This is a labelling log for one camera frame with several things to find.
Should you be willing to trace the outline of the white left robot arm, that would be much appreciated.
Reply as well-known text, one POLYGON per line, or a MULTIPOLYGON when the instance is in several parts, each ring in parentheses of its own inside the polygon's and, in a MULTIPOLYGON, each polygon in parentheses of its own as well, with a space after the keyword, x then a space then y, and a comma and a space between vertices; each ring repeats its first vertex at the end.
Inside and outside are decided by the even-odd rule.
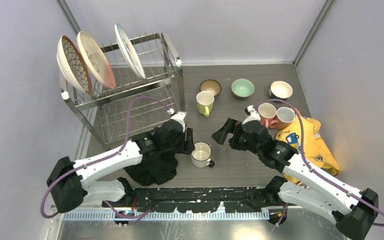
POLYGON ((141 186, 161 185, 177 174, 175 155, 190 155, 194 149, 193 129, 170 119, 99 155, 75 161, 68 156, 60 158, 46 181, 45 195, 51 195, 58 213, 87 202, 109 201, 128 207, 134 199, 128 181, 100 178, 124 169, 141 186))

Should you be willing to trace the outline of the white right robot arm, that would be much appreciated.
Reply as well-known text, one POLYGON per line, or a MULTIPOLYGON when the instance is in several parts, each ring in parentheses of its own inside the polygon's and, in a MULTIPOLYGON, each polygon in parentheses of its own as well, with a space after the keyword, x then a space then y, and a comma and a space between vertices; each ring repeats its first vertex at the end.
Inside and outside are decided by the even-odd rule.
POLYGON ((257 120, 246 123, 228 118, 211 137, 223 145, 249 151, 267 167, 293 177, 307 188, 275 176, 266 186, 265 198, 271 205, 281 202, 301 206, 335 224, 351 240, 363 240, 375 224, 379 195, 372 189, 360 190, 321 170, 286 142, 275 140, 257 120))

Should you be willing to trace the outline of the watermelon pattern plate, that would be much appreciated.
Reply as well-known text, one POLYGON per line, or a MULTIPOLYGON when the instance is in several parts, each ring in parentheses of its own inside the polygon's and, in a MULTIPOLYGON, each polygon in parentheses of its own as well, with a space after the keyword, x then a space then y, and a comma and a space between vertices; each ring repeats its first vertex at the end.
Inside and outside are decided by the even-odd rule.
POLYGON ((123 55, 125 62, 129 65, 131 70, 137 75, 138 78, 145 80, 146 75, 144 68, 142 67, 140 58, 126 32, 119 23, 114 25, 114 31, 118 47, 123 55))

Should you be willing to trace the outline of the flower pattern brown-rim plate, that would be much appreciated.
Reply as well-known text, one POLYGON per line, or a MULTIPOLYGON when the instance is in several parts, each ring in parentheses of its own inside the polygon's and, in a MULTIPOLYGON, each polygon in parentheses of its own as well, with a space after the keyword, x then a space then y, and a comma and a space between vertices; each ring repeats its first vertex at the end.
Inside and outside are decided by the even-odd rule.
POLYGON ((58 41, 56 59, 65 79, 80 92, 91 95, 92 83, 86 63, 66 35, 62 35, 58 41))

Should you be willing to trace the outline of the pink and cream plate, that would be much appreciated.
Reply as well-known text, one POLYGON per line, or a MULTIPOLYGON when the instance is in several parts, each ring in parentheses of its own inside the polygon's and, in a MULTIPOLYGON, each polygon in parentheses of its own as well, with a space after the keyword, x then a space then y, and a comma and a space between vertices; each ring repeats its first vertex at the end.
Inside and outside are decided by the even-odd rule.
POLYGON ((116 80, 112 67, 98 43, 83 30, 77 34, 76 41, 79 52, 95 79, 104 88, 115 89, 116 80))

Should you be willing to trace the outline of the light green mug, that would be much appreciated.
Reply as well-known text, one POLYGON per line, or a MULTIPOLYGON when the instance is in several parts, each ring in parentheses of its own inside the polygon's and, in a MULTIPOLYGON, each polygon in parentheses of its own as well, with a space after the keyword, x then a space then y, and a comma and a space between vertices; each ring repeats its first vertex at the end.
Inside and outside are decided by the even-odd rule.
POLYGON ((201 91, 196 95, 196 108, 199 114, 209 117, 213 109, 215 97, 209 91, 201 91))

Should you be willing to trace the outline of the white ribbed mug black handle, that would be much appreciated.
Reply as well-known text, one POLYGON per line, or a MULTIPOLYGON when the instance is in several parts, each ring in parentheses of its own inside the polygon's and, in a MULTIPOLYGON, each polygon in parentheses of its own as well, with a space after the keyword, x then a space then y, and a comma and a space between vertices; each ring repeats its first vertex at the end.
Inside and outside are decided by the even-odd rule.
POLYGON ((213 168, 215 162, 212 160, 212 148, 203 141, 194 144, 195 149, 191 152, 191 162, 197 168, 213 168))

